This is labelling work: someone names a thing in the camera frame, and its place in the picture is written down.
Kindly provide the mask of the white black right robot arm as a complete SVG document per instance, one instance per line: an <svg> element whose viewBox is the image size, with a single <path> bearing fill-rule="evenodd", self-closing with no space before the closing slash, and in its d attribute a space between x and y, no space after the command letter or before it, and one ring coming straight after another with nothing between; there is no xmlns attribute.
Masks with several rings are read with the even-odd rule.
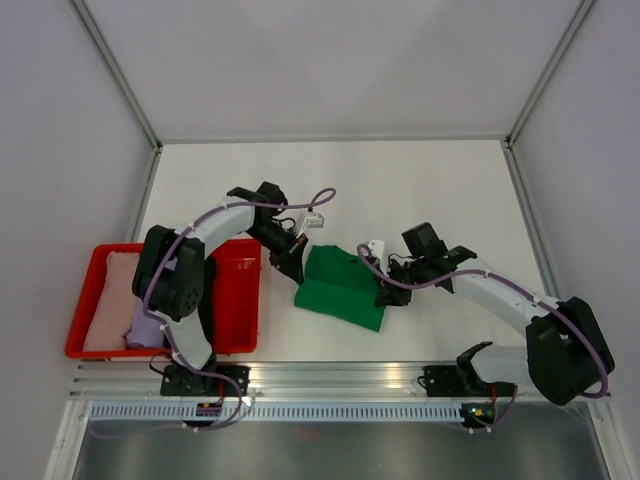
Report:
<svg viewBox="0 0 640 480"><path fill-rule="evenodd" d="M483 341L459 354L454 385L462 393L479 396L492 386L524 386L559 406L608 393L615 361L586 301L531 292L473 250L447 247L428 222L403 232L402 238L409 255L401 260L387 253L381 241L358 249L375 271L376 306L406 306L413 292L439 287L480 305L524 340L521 346Z"/></svg>

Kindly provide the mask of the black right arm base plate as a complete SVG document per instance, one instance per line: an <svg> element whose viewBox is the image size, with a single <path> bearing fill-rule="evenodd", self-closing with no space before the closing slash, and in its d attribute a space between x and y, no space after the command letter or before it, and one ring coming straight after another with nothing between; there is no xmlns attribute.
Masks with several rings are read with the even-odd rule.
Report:
<svg viewBox="0 0 640 480"><path fill-rule="evenodd" d="M498 398L511 397L515 385L505 382L487 383L476 378L465 378L454 364L432 364L422 368L418 378L428 397Z"/></svg>

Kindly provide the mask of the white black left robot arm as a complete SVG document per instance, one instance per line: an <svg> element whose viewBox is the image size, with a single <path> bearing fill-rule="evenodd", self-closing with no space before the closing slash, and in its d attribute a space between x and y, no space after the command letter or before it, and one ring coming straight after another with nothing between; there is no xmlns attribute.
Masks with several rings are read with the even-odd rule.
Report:
<svg viewBox="0 0 640 480"><path fill-rule="evenodd" d="M132 283L142 311L160 324L171 348L171 362L162 373L164 396L210 396L231 391L217 371L212 346L213 252L227 240L248 233L269 252L271 265L302 284L305 234L282 226L278 216L288 201L276 184L263 182L257 190L230 190L215 212L177 230L151 227L144 239Z"/></svg>

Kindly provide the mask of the green t shirt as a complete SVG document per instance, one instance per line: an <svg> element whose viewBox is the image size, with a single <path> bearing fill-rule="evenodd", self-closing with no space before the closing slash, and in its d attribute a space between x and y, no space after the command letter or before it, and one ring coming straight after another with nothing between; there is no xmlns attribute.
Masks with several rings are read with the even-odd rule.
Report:
<svg viewBox="0 0 640 480"><path fill-rule="evenodd" d="M378 284L361 260L335 245L314 245L294 306L379 332L384 307L375 300Z"/></svg>

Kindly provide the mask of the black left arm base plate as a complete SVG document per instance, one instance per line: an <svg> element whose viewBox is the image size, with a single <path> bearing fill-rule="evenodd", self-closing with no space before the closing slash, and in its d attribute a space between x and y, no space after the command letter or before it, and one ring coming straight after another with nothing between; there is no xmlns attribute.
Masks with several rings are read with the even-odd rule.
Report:
<svg viewBox="0 0 640 480"><path fill-rule="evenodd" d="M178 364L170 364L162 372L160 395L164 397L238 397L249 385L249 368L244 365L217 365L215 376L195 374Z"/></svg>

